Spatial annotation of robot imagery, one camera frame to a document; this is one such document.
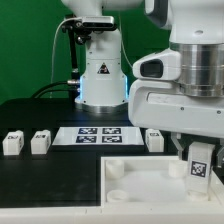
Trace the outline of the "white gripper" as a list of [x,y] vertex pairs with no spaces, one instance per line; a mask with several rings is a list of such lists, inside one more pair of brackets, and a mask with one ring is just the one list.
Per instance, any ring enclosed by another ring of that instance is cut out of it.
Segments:
[[179,159],[184,151],[180,133],[224,138],[224,98],[179,94],[171,82],[136,80],[130,88],[128,116],[134,126],[172,132]]

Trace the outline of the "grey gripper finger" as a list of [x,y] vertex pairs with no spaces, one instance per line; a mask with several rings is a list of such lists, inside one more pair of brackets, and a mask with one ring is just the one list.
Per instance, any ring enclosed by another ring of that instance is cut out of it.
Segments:
[[216,166],[222,168],[224,165],[224,139],[219,139],[217,142],[218,149],[216,153]]

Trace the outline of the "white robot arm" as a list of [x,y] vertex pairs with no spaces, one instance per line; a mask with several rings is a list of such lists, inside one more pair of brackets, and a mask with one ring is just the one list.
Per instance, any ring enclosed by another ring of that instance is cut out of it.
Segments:
[[141,128],[224,138],[224,0],[62,0],[80,18],[144,5],[150,27],[169,31],[167,44],[137,26],[132,43],[128,116]]

